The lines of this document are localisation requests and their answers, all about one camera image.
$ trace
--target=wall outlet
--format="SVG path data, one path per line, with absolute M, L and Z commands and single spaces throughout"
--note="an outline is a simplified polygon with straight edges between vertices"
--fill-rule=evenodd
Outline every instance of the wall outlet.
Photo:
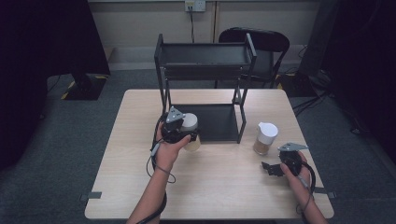
M 185 0 L 184 3 L 184 10 L 187 12 L 190 11 L 190 8 L 195 12 L 206 10 L 206 0 Z

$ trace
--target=person's left hand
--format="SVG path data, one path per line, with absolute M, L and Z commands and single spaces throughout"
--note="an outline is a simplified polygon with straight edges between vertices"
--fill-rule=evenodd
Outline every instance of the person's left hand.
M 160 123 L 159 128 L 157 130 L 157 137 L 156 140 L 160 140 L 163 138 L 161 134 L 161 129 L 163 127 L 163 122 Z M 156 162 L 157 165 L 163 168 L 166 171 L 171 171 L 173 164 L 175 163 L 178 152 L 186 146 L 190 142 L 191 136 L 187 135 L 180 141 L 170 144 L 167 142 L 161 142 L 160 148 L 158 148 L 157 155 L 156 155 Z

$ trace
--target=chair backrest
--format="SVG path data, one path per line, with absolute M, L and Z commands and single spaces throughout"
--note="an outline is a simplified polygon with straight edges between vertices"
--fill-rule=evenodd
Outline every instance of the chair backrest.
M 253 69 L 253 76 L 254 77 L 263 77 L 264 79 L 271 79 L 273 86 L 275 76 L 277 71 L 282 63 L 282 59 L 285 56 L 286 52 L 289 49 L 290 42 L 287 37 L 282 35 L 279 32 L 275 31 L 267 31 L 267 30 L 260 30 L 260 29 L 253 29 L 253 28 L 245 28 L 245 27 L 233 27 L 223 31 L 219 36 L 219 42 L 245 42 L 246 34 L 249 33 L 251 40 L 253 42 L 254 48 L 257 51 L 267 51 L 267 52 L 280 52 L 279 58 L 277 59 L 276 63 L 273 67 L 269 68 L 269 64 L 273 64 L 273 56 L 266 56 L 268 60 L 271 62 L 267 62 L 269 64 L 262 65 L 258 64 L 259 61 L 267 60 L 267 59 L 260 59 L 259 52 L 258 58 L 256 61 L 256 66 Z

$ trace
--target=beige cup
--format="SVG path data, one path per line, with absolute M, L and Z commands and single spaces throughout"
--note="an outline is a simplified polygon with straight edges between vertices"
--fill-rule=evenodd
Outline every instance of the beige cup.
M 268 150 L 276 139 L 277 133 L 278 130 L 274 124 L 260 122 L 256 142 L 253 145 L 253 149 L 259 155 L 268 154 Z
M 194 131 L 198 127 L 198 118 L 191 113 L 187 113 L 186 117 L 183 119 L 183 124 L 181 125 L 180 130 L 183 131 Z M 195 151 L 201 146 L 201 140 L 199 138 L 199 135 L 197 135 L 197 138 L 193 142 L 189 142 L 186 146 L 184 146 L 184 149 L 188 151 Z

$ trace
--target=wooden table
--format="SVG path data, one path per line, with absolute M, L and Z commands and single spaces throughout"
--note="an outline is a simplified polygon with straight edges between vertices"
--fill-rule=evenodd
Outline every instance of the wooden table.
M 171 94 L 174 104 L 228 104 L 233 90 L 172 90 Z M 161 113 L 158 90 L 125 92 L 92 188 L 102 196 L 89 199 L 87 218 L 129 217 L 149 182 L 146 163 Z M 262 161 L 280 163 L 277 147 L 288 142 L 306 145 L 285 92 L 249 90 L 245 113 L 247 127 L 240 144 L 202 143 L 197 151 L 180 151 L 172 170 L 177 182 L 167 186 L 162 219 L 300 218 L 286 177 L 269 176 L 261 166 Z M 279 129 L 266 156 L 252 149 L 261 121 Z M 309 150 L 302 152 L 317 173 L 317 187 L 323 187 Z M 327 194 L 314 196 L 324 216 L 332 217 Z

